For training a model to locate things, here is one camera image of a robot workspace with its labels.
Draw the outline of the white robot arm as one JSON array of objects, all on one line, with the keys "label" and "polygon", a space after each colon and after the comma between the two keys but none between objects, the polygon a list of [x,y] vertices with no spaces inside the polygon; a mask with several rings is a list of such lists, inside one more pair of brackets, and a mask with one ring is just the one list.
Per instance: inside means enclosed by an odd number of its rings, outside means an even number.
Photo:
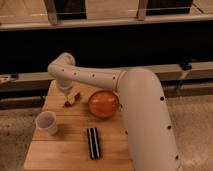
[{"label": "white robot arm", "polygon": [[74,81],[118,93],[134,171],[183,171],[162,85],[147,68],[97,69],[63,53],[48,66],[60,91]]}]

